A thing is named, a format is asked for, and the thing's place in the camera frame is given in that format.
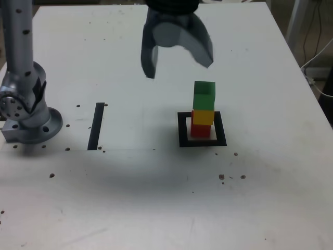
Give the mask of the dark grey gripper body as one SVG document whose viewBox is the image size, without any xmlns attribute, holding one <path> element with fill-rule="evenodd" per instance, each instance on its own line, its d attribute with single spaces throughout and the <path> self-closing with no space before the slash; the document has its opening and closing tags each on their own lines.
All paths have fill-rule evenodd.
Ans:
<svg viewBox="0 0 333 250">
<path fill-rule="evenodd" d="M 191 15 L 167 15 L 158 14 L 158 19 L 163 22 L 174 23 L 181 27 L 188 27 L 191 24 Z"/>
</svg>

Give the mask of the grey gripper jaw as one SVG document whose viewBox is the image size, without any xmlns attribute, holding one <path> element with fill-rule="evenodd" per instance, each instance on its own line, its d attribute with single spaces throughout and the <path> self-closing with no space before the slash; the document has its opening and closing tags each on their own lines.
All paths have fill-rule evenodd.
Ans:
<svg viewBox="0 0 333 250">
<path fill-rule="evenodd" d="M 159 20 L 153 35 L 158 46 L 181 46 L 191 53 L 197 63 L 208 68 L 214 62 L 211 38 L 203 22 L 195 14 L 190 15 L 191 24 L 188 27 Z"/>
<path fill-rule="evenodd" d="M 153 35 L 154 28 L 159 21 L 158 12 L 148 12 L 143 28 L 141 66 L 147 78 L 154 79 L 158 59 L 158 45 Z"/>
</svg>

